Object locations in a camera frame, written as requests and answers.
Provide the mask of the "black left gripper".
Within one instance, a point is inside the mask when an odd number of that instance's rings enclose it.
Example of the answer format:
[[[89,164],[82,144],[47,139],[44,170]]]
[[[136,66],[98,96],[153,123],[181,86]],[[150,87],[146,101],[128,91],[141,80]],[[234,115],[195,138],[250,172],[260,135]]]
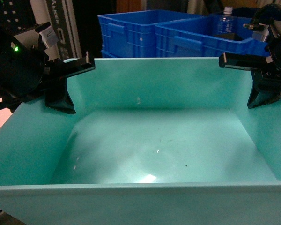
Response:
[[[25,30],[37,36],[37,44],[26,47],[8,29],[0,25],[0,110],[14,112],[25,102],[44,94],[43,79],[62,79],[45,90],[45,105],[66,114],[76,114],[67,91],[67,79],[96,68],[90,52],[79,59],[49,61],[41,36],[35,32],[36,24]]]

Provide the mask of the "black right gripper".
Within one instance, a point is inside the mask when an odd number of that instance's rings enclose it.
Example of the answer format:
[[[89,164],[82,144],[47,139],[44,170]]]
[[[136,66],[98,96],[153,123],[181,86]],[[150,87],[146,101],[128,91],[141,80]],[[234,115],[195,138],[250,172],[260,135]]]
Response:
[[[281,99],[281,5],[263,6],[248,23],[269,25],[266,51],[270,55],[264,57],[224,52],[219,57],[219,67],[252,70],[252,89],[247,107],[256,108]]]

